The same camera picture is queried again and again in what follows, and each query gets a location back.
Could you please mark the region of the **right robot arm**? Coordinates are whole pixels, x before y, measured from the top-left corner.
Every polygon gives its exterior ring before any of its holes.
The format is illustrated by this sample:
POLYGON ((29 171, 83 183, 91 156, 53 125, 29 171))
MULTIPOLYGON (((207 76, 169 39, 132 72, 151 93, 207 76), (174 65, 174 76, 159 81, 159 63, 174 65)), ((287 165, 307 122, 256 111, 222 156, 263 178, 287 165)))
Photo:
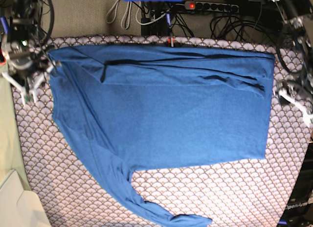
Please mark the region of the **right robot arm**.
POLYGON ((54 27, 52 0, 14 0, 11 17, 1 17, 4 35, 0 59, 7 65, 0 75, 14 86, 22 103, 37 102, 37 90, 56 68, 48 55, 54 27))

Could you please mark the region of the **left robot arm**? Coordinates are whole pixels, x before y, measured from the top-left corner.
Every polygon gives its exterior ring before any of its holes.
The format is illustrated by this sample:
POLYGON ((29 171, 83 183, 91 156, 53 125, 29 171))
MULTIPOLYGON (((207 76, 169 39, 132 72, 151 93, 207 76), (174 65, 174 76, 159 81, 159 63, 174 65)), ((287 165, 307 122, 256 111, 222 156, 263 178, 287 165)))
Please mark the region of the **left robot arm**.
POLYGON ((313 123, 313 112, 296 99, 297 96, 313 103, 313 5, 310 0, 272 0, 283 20, 282 30, 276 43, 276 54, 282 68, 292 79, 276 82, 276 91, 281 105, 293 105, 302 113, 307 127, 313 123), (295 50, 302 56, 302 68, 291 70, 283 60, 280 49, 284 42, 292 41, 295 50))

